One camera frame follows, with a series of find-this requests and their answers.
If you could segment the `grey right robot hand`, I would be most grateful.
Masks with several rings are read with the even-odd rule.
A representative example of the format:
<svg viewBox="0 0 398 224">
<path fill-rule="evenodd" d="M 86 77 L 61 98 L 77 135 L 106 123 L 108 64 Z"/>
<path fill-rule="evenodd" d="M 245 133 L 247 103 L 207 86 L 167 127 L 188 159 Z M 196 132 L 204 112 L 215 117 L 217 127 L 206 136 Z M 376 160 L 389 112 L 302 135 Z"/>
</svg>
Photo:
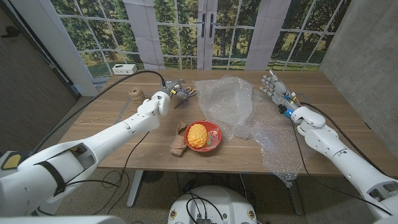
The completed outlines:
<svg viewBox="0 0 398 224">
<path fill-rule="evenodd" d="M 293 94 L 272 70 L 269 70 L 268 76 L 263 76 L 261 82 L 264 87 L 260 87 L 260 90 L 271 97 L 272 101 L 278 106 L 280 114 L 290 117 L 299 107 L 294 101 Z"/>
</svg>

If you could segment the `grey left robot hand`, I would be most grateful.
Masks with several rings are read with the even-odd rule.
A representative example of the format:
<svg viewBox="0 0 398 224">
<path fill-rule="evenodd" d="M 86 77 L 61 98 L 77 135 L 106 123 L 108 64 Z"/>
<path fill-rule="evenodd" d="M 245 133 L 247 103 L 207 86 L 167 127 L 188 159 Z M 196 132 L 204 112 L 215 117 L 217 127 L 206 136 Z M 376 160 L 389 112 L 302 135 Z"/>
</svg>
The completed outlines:
<svg viewBox="0 0 398 224">
<path fill-rule="evenodd" d="M 181 78 L 166 80 L 165 85 L 160 90 L 166 93 L 170 98 L 173 96 L 183 98 L 186 95 L 185 90 L 183 89 L 183 84 L 185 83 L 186 81 Z"/>
</svg>

